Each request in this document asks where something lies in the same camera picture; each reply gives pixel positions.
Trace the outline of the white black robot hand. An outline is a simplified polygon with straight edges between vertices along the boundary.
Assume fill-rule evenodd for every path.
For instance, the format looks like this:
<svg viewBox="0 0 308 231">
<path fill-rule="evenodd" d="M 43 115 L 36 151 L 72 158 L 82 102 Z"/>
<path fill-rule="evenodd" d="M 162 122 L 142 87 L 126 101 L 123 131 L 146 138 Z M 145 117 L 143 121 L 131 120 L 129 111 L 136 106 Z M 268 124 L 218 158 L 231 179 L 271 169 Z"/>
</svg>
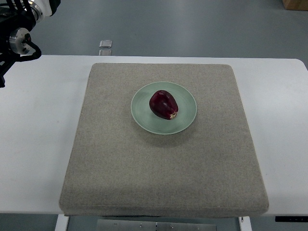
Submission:
<svg viewBox="0 0 308 231">
<path fill-rule="evenodd" d="M 61 0 L 37 0 L 36 4 L 41 9 L 43 16 L 53 16 L 61 4 Z"/>
</svg>

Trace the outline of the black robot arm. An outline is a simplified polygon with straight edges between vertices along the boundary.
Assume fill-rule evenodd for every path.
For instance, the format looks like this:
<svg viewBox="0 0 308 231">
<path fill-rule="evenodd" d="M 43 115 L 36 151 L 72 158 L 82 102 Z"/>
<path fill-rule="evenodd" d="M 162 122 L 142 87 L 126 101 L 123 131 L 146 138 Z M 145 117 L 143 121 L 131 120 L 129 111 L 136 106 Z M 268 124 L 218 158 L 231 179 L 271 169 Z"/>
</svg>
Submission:
<svg viewBox="0 0 308 231">
<path fill-rule="evenodd" d="M 34 0 L 8 0 L 0 5 L 0 87 L 4 75 L 16 62 L 36 60 L 40 48 L 32 42 L 30 31 L 43 19 L 44 13 Z"/>
</svg>

